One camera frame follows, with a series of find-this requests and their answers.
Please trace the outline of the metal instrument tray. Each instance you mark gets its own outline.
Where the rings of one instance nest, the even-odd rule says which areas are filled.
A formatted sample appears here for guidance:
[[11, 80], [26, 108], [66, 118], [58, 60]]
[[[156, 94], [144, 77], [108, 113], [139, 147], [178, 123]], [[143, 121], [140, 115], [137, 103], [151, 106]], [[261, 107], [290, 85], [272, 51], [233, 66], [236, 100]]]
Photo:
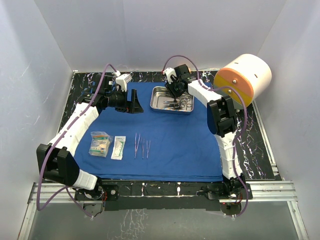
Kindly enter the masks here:
[[[179, 101], [180, 97], [191, 97], [192, 98], [192, 109], [185, 111], [181, 109], [165, 108], [164, 101]], [[172, 98], [169, 91], [164, 86], [156, 86], [152, 90], [150, 107], [154, 112], [166, 113], [166, 114], [180, 114], [189, 115], [194, 110], [194, 97], [183, 93], [178, 98]]]

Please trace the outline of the white suture packet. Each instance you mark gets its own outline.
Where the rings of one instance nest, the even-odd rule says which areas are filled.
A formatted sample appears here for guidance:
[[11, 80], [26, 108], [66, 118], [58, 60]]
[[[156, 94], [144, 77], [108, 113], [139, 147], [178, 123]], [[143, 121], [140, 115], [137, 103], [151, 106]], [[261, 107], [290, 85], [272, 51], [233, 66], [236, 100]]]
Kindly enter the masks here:
[[115, 136], [111, 159], [122, 160], [126, 142], [126, 136]]

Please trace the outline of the steel forceps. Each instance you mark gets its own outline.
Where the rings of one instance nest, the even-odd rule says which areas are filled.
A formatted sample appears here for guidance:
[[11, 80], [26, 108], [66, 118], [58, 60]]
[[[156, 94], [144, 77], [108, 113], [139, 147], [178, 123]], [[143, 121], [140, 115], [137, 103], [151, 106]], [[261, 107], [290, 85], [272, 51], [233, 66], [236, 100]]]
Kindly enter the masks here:
[[149, 158], [149, 152], [150, 152], [150, 145], [151, 145], [151, 141], [147, 140], [146, 141], [146, 158]]
[[135, 140], [134, 140], [134, 158], [136, 158], [137, 156], [137, 152], [140, 144], [140, 138], [141, 138], [141, 135], [136, 133]]
[[145, 139], [144, 137], [141, 139], [141, 158], [144, 159], [145, 155]]

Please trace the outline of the blue surgical drape cloth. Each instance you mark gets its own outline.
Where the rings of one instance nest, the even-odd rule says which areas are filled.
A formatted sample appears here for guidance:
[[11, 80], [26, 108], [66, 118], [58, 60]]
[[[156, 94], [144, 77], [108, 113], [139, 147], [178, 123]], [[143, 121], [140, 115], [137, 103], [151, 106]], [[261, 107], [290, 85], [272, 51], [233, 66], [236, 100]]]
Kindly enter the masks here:
[[[103, 179], [168, 182], [220, 182], [220, 151], [207, 126], [207, 110], [198, 100], [190, 114], [155, 112], [150, 107], [154, 82], [130, 82], [143, 113], [130, 114], [109, 107], [89, 126], [75, 151], [79, 168]], [[122, 160], [92, 156], [91, 132], [126, 136]], [[135, 158], [135, 134], [140, 134]], [[144, 159], [141, 141], [145, 140]], [[149, 157], [146, 158], [150, 141]]]

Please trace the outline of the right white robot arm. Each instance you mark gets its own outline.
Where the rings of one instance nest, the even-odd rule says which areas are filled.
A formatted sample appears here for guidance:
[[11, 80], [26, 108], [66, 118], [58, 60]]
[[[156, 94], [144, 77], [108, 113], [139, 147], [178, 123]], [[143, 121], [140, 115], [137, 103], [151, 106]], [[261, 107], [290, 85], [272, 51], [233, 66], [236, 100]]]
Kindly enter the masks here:
[[195, 97], [206, 107], [209, 131], [214, 135], [220, 153], [223, 177], [223, 195], [233, 199], [242, 191], [249, 196], [238, 154], [234, 143], [236, 137], [236, 111], [233, 99], [222, 96], [209, 88], [201, 79], [193, 77], [187, 65], [162, 70], [166, 76], [165, 87], [174, 99], [183, 93]]

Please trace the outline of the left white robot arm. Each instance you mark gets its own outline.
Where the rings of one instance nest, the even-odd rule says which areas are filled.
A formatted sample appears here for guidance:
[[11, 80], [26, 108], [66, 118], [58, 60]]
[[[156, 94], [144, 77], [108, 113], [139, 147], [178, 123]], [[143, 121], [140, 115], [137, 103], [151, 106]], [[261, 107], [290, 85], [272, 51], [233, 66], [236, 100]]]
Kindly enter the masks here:
[[36, 149], [40, 178], [68, 187], [85, 189], [93, 200], [103, 195], [103, 187], [98, 177], [80, 169], [74, 156], [76, 149], [89, 126], [106, 108], [117, 112], [143, 113], [137, 91], [132, 89], [128, 100], [128, 83], [132, 76], [124, 73], [112, 79], [100, 75], [100, 82], [85, 91], [77, 100], [76, 107], [59, 133], [47, 144]]

